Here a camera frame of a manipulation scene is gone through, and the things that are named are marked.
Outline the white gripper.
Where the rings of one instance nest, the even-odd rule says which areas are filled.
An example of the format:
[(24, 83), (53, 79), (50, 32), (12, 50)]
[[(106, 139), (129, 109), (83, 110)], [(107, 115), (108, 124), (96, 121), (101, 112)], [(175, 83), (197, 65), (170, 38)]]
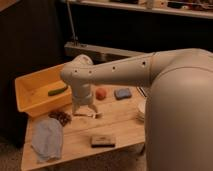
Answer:
[(77, 84), (71, 87), (72, 89), (72, 115), (76, 115), (79, 106), (88, 105), (95, 113), (98, 113), (98, 108), (93, 103), (93, 93), (90, 84)]

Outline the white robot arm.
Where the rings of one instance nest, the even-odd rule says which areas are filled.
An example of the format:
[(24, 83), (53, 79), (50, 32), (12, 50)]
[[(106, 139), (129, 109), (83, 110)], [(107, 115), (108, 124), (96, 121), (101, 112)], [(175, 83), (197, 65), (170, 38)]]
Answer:
[(213, 171), (213, 52), (158, 51), (98, 65), (79, 55), (60, 77), (74, 109), (93, 103), (93, 84), (147, 87), (147, 170)]

